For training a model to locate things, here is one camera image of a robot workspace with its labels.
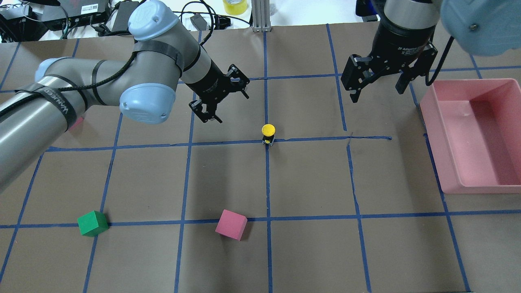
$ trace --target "grid line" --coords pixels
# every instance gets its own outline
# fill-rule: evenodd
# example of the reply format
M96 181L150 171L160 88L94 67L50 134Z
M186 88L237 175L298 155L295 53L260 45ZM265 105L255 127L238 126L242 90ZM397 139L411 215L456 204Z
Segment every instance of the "grid line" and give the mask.
M436 177L436 183L438 184L438 190L440 192L441 202L443 203L443 210L445 211L447 224L449 226L449 231L450 231L451 238L452 238L452 244L454 245L454 252L456 253L456 258L457 258L457 261L458 261L458 265L460 267L460 272L461 272L461 276L462 276L462 279L463 279L463 284L465 285L465 291L470 292L470 285L468 284L467 274L465 272L465 266L463 265L463 260L461 258L461 254L460 254L460 248L459 248L459 246L457 244L457 239L456 239L456 234L454 232L454 227L452 226L452 220L451 220L451 216L449 214L449 207L447 206L447 202L445 201L445 194L441 190L440 178L438 177L438 170L436 169L436 165L435 165L435 162L434 162L434 156L432 154L432 149L430 148L429 137L427 136L427 134L424 134L424 137L425 137L425 143L427 145L427 149L429 151L429 157L430 157L430 161L431 161L431 164L432 164L432 168L434 170L434 175Z
M203 36L203 32L199 31L198 42L201 42L201 38ZM195 101L196 95L195 92L192 94L192 100ZM184 172L184 190L183 190L183 204L181 208L181 221L179 227L179 240L177 242L177 259L176 259L176 271L175 278L173 284L173 291L177 293L179 291L179 275L181 273L181 256L183 252L183 236L184 236L184 222L185 215L187 212L187 197L188 197L188 180L190 175L190 159L192 157L192 139L194 133L194 112L192 111L190 116L190 135L188 138L188 150L187 150L187 166Z
M390 136L335 136L335 137L307 137L307 138L280 138L275 139L275 142L295 142L295 141L323 141L323 140L346 140L346 139L385 139L392 140ZM226 145L226 144L251 144L260 143L260 140L232 140L232 141L212 141L212 142L192 142L191 146L206 146L206 145ZM137 145L119 145L120 149L143 149L143 148L170 148L170 147L187 147L188 143L175 144L137 144ZM96 148L57 148L51 146L46 152L93 152L93 151L108 151L112 150L113 146L102 146Z
M76 51L78 50L78 46L80 45L80 39L76 39L76 45L74 46L74 51L72 51L71 57L74 58L76 56Z
M7 75L9 74L9 70L11 70L11 66L13 65L13 62L15 61L16 53L18 53L18 49L20 48L20 44L21 43L18 43L18 45L16 45L16 49L15 49L15 52L13 53L11 61L9 62L9 65L7 65L7 69L5 71L4 77L2 78L2 81L0 82L0 90L4 86L4 82L7 79Z
M264 122L268 124L268 44L266 32L263 32L264 53ZM273 266L271 254L271 201L269 186L269 145L265 145L266 156L266 247L268 256L268 293L273 293Z
M7 262L9 261L9 256L11 255L11 250L13 249L13 244L15 242L16 234L18 233L18 229L20 224L22 223L23 213L26 210L27 201L29 200L29 195L31 194L32 186L34 184L34 179L38 173L38 169L40 168L40 164L42 163L43 154L40 155L38 162L36 163L36 168L34 169L33 176L31 177L31 181L29 182L29 186L27 188L26 196L23 199L22 208L20 209L20 214L18 214L18 220L16 223L15 230L13 231L13 236L11 237L11 242L9 243L9 247L7 248L7 252L5 254L4 263L2 264L2 270L0 271L0 284L2 283L2 278L4 277L5 268L7 266Z
M479 79L482 79L481 72L479 72L478 64L476 63L476 60L474 59L474 56L472 54L469 54L470 60L472 60L472 64L474 65L474 69L476 70L476 73L478 74Z
M349 175L351 178L351 187L353 190L353 201L355 204L356 220L358 222L358 237L360 238L360 250L362 253L362 264L364 266L365 285L367 287L367 291L369 293L371 293L372 292L371 279L369 277L369 266L367 264L367 252L365 249L364 230L362 227L362 216L360 214L360 206L358 204L358 200L356 199L356 188L355 188L355 180L354 180L354 174L353 174L353 158L351 157L351 146L347 145L346 151L347 151L347 155L348 155Z
M340 115L342 117L342 127L344 128L344 131L347 131L348 128L345 125L345 116L344 116L344 104L342 102L342 92L340 91L340 81L338 80L338 68L337 68L337 58L334 55L334 46L333 46L333 39L331 38L331 30L329 29L329 24L326 24L327 29L327 37L329 39L329 47L331 48L331 56L333 57L333 67L334 67L334 75L335 75L335 82L337 83L337 95L338 95L338 103L340 106Z
M521 210L482 210L482 211L448 211L448 212L423 212L423 213L390 213L390 214L360 214L360 215L318 215L318 216L279 216L270 217L271 222L284 221L316 221L330 219L374 219L374 218L415 218L415 217L445 217L449 216L477 216L477 215L505 215L521 214ZM267 217L249 217L248 222L266 222ZM185 225L217 223L219 219L192 219L183 221ZM109 227L118 226L154 226L154 225L180 225L181 220L162 221L136 221L136 222L109 222ZM78 223L50 223L50 224L12 224L0 225L0 229L13 228L50 228L50 227L78 227Z
M118 145L119 131L121 129L122 121L123 121L123 114L120 113L119 120L118 120L118 128L116 129L116 135L114 135L114 144L112 146L112 155L110 156L110 164L109 164L108 170L107 170L107 179L105 180L105 187L103 188L103 194L102 194L101 204L100 204L100 213L103 213L103 209L105 208L105 200L107 198L108 185L110 183L110 176L112 174L112 167L114 165L114 159L116 158L116 150L117 150L116 146ZM87 266L87 273L85 275L85 282L83 284L83 293L86 293L87 289L89 287L92 263L94 262L94 255L96 254L97 239L98 239L98 236L96 235L96 236L94 236L94 240L92 241L91 255L89 257L89 264Z

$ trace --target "yellow tape roll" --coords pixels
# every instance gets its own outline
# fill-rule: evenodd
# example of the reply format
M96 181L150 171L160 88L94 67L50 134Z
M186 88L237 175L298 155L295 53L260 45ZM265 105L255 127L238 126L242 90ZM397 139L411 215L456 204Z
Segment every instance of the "yellow tape roll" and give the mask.
M230 15L243 14L248 8L246 0L222 0L226 13Z

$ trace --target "electronic device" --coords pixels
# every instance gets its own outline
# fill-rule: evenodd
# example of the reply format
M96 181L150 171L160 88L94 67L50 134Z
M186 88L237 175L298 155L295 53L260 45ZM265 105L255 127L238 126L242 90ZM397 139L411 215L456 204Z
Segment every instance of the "electronic device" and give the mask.
M110 16L108 0L61 0L61 6L44 6L42 21L52 31L62 30L65 27L65 12L70 23L77 26L88 26L91 15L92 23L106 22Z
M114 19L114 24L112 25L112 31L128 31L130 15L138 7L139 2L121 1L116 5L119 5L119 7L116 19Z
M39 40L47 31L47 27L30 18L37 18L30 6L0 10L0 35L3 42Z

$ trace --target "cable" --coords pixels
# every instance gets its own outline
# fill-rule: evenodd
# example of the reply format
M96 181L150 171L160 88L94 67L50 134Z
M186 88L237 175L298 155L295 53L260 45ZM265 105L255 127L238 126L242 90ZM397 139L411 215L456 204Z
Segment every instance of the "cable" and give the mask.
M204 39L202 40L202 42L200 43L200 45L204 45L206 43L206 41L208 41L210 39L210 37L212 36L212 33L214 33L214 17L211 15L212 11L214 14L215 13L215 10L213 8L211 8L208 4L206 4L206 2L204 2L204 0L200 0L201 3L204 4L204 6L206 6L206 9L208 9L208 13L210 14L210 20L212 21L212 24L210 25L210 32L204 37Z
M29 6L29 2L25 3L22 5L23 8L22 8L22 14L23 14L23 17L27 18L27 19L30 19L32 21L37 21L37 22L43 22L41 20L37 20L37 19L33 19L33 18L30 18L29 16L26 16L26 7Z
M438 77L438 74L440 73L441 67L443 66L443 63L445 62L445 58L447 58L449 50L451 49L453 41L454 41L454 37L451 36L449 38L449 41L447 42L447 45L445 45L445 49L443 50L443 54L441 54L440 62L438 63L438 67L436 67L436 70L434 71L434 74L432 75L432 79L431 80L429 80L429 71L427 71L427 74L425 75L425 85L426 86L429 87L436 80L436 77Z
M123 75L125 73L125 71L127 71L127 69L129 69L130 65L132 64L132 61L134 61L134 59L137 56L137 54L138 54L137 52L132 52L132 55L130 55L130 58L127 60L125 65L123 65L123 67L118 72L116 72L112 76L110 76L110 77L108 77L108 78L106 78L106 79L104 79L104 80L102 80L100 82L93 83L93 84L90 84L88 86L59 88L58 90L60 92L83 91L83 90L89 90L89 89L97 88L97 87L102 86L102 85L104 85L106 83L109 83L109 82L119 78L121 75Z
M67 35L69 33L69 14L65 10L65 8L63 8L62 5L60 5L60 8L64 11L64 14L65 14L65 31L61 31L62 34L61 34L61 38L60 39L66 39Z
M200 45L204 45L208 39L210 39L210 37L212 36L212 33L214 32L214 17L213 15L216 15L215 13L215 10L209 6L206 2L204 2L204 0L199 0L199 1L190 1L188 3L186 3L184 6L183 6L183 9L181 9L181 15L179 16L179 18L181 19L181 23L183 23L183 14L185 14L184 10L186 9L186 7L190 4L193 4L193 3L200 3L200 4L203 4L206 9L208 10L208 14L210 14L210 32L204 37L204 39L202 40L202 42L200 43Z
M173 12L173 13L181 13L181 11L172 11L172 12ZM190 13L190 14L210 14L210 13L208 13L208 12L194 12L194 11L184 11L183 13ZM246 23L246 24L249 25L250 27L252 26L251 23L247 22L246 20L244 20L244 19L242 19L242 18L235 17L235 16L222 15L222 14L213 14L213 13L210 14L210 15L233 18L233 19L240 20L240 21Z
M93 89L93 88L97 88L99 86L102 86L102 85L104 85L106 83L109 83L109 82L119 78L121 75L123 75L125 73L125 71L127 71L127 69L129 69L130 65L135 60L135 57L137 56L137 54L138 54L137 52L132 52L132 55L130 55L130 58L127 60L125 65L123 65L123 67L118 72L116 72L112 76L110 76L110 77L108 77L108 78L106 78L106 79L104 79L104 80L102 80L100 82L97 82L97 83L94 83L94 84L90 84L88 86L59 88L58 91L60 91L60 92L68 92L68 91L89 90L89 89ZM30 101L36 99L39 96L40 96L39 93L35 93L35 94L29 95L29 96L21 99L20 101L16 101L16 102L12 103L11 105L7 106L5 109L0 111L0 121L2 120L2 118L8 112L12 111L13 109L15 109L17 107L20 107L20 106L22 106L24 104L29 103Z
M39 93L35 93L35 94L32 94L32 95L29 95L29 96L26 96L24 98L22 98L21 100L19 101L16 101L12 104L10 104L9 106L7 106L5 109L3 109L2 111L0 111L0 121L2 121L2 118L7 115L7 113L9 113L10 111L16 109L17 107L20 107L24 104L27 104L29 102L31 102L32 100L36 99L37 97L41 96L41 94Z

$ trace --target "black cable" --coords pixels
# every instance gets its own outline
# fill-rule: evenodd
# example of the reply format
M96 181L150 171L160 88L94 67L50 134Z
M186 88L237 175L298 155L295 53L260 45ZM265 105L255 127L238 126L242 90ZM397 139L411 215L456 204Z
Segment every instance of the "black cable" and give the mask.
M66 39L67 35L68 35L68 32L69 32L69 14L65 10L65 8L63 8L62 5L60 5L60 8L64 11L64 14L65 14L65 31L63 31L63 30L61 31L61 38L60 39L63 39L64 37Z
M129 31L113 31L108 34L105 34L104 36L111 36L111 35L130 35L131 33Z
M438 74L440 73L441 67L443 66L443 63L445 62L445 58L447 58L449 50L451 49L453 41L454 41L454 37L451 36L449 38L449 41L447 42L447 45L445 45L445 49L443 50L443 54L441 54L440 62L438 63L438 67L436 67L436 70L434 71L434 74L432 75L432 79L431 80L429 80L429 71L427 71L427 74L425 75L425 85L426 86L430 86L436 80L436 77L438 77Z
M2 118L4 118L4 116L7 115L7 113L9 113L10 111L16 109L17 107L20 107L20 106L22 106L24 104L27 104L27 103L31 102L32 100L36 99L39 96L41 96L41 94L35 93L35 94L26 96L23 99L10 104L5 109L0 111L0 121L2 121Z
M209 6L206 2L204 2L204 0L199 0L199 1L190 1L188 3L186 3L184 6L183 6L183 9L181 9L181 15L179 16L179 18L181 19L181 23L183 23L183 14L185 14L184 10L186 9L186 7L190 4L193 4L193 3L200 3L200 4L203 4L206 9L208 10L208 14L210 14L210 32L204 37L204 39L202 40L202 42L200 43L200 45L204 45L208 39L210 39L210 37L212 36L213 32L214 32L214 17L213 15L216 15L215 13L215 10Z
M181 11L172 11L173 13L181 13ZM208 12L195 12L195 11L184 11L183 13L190 13L190 14L210 14ZM246 24L248 24L250 27L252 26L251 23L247 22L246 20L242 19L242 18L238 18L238 17L235 17L235 16L229 16L229 15L222 15L222 14L210 14L210 15L214 15L214 16L221 16L221 17L229 17L229 18L233 18L233 19L236 19L236 20L240 20Z
M112 76L110 76L110 77L108 77L108 78L106 78L106 79L104 79L102 81L90 84L88 86L66 87L66 88L59 88L58 90L60 92L83 91L83 90L90 90L90 89L93 89L93 88L97 88L97 87L102 86L102 85L104 85L106 83L109 83L109 82L119 78L121 75L123 75L125 73L125 71L127 71L127 69L129 69L130 65L132 64L132 61L134 61L134 59L137 56L137 54L138 54L137 52L132 52L132 55L130 55L130 58L127 60L125 65L123 65L123 67L118 72L116 72Z
M208 13L210 14L210 20L212 21L212 24L210 25L210 32L204 37L204 39L202 40L202 42L200 43L200 45L204 45L209 39L210 37L212 36L212 33L214 33L214 17L211 15L212 11L213 13L215 14L215 10L210 7L208 4L206 4L206 2L204 2L204 0L200 0L201 3L204 4L204 6L206 6L206 9L208 9Z

